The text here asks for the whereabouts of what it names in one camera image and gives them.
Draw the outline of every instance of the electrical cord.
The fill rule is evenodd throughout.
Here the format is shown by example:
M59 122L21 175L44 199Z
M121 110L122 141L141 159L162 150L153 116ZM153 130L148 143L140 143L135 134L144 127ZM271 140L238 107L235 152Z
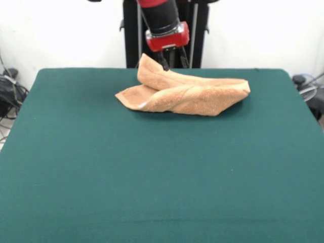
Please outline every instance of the electrical cord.
M2 67L4 67L4 70L7 71L7 73L9 74L10 77L12 77L11 73L9 72L9 70L6 68L6 66L4 64L4 61L3 61L2 55L1 55L1 50L0 50L0 62L1 62Z
M308 85L311 84L312 82L315 82L315 81L317 82L317 80L320 79L320 78L323 77L323 76L324 76L324 72L321 73L319 76L314 77L314 78L312 78L311 80L305 82L305 83L302 84L300 87L303 88L303 87L308 86Z
M5 143L5 140L7 139L7 136L6 137L3 137L0 139L0 143Z
M4 68L3 74L0 74L0 122L3 119L14 120L18 115L18 112L29 94L29 90L20 85L16 80L18 71L14 68L7 69L2 60L0 54L0 63ZM9 113L13 111L16 116L9 116ZM10 130L10 127L0 124L0 128ZM7 136L0 130L1 138L0 144L4 144Z
M311 87L308 87L308 88L305 88L305 89L299 91L299 94L304 95L304 94L314 90L314 92L310 96L308 96L307 98L304 98L304 101L307 102L307 101L309 101L309 100L311 100L311 99L313 99L315 97L315 95L317 94L318 89L324 89L324 85L322 85L322 86L312 85Z

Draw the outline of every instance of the towel fold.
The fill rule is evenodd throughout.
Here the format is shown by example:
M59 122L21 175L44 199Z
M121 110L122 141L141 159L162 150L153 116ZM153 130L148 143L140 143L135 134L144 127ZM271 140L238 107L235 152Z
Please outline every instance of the towel fold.
M217 116L250 93L247 80L203 78L164 71L146 54L140 59L137 79L141 85L115 96L128 109L144 112Z

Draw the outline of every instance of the black cable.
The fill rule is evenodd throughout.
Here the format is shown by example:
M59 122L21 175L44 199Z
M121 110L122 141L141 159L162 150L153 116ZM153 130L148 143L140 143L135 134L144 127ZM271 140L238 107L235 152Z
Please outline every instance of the black cable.
M323 73L321 73L319 76L317 76L317 77L315 77L315 78L313 78L313 79L311 79L310 81L307 81L307 82L305 82L304 84L302 84L300 87L301 88L303 88L303 87L305 87L305 86L307 86L307 85L309 85L309 84L311 84L312 82L314 82L314 81L316 81L316 80L318 80L318 79L320 79L321 77L323 77L324 76L324 72Z
M7 137L8 137L8 136L1 138L1 139L0 139L0 142L6 140Z
M5 63L4 63L3 59L2 59L2 56L1 56L1 50L0 50L0 62L1 62L1 64L2 64L2 67L4 67L4 70L7 71L7 73L9 74L10 77L12 77L11 73L10 73L9 70L6 68Z

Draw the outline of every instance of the green felt tabletop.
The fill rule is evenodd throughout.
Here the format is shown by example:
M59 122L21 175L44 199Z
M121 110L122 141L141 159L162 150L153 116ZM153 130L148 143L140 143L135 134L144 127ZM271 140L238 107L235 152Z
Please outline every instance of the green felt tabletop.
M136 70L41 70L0 153L0 242L324 242L324 136L287 73L178 71L251 94L142 113L114 97Z

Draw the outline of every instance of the white wall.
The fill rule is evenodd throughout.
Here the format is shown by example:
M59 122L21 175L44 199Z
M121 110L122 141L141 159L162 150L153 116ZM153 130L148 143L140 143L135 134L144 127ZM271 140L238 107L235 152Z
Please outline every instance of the white wall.
M30 88L44 67L125 67L122 0L0 0L0 49ZM324 2L220 0L202 67L324 71Z

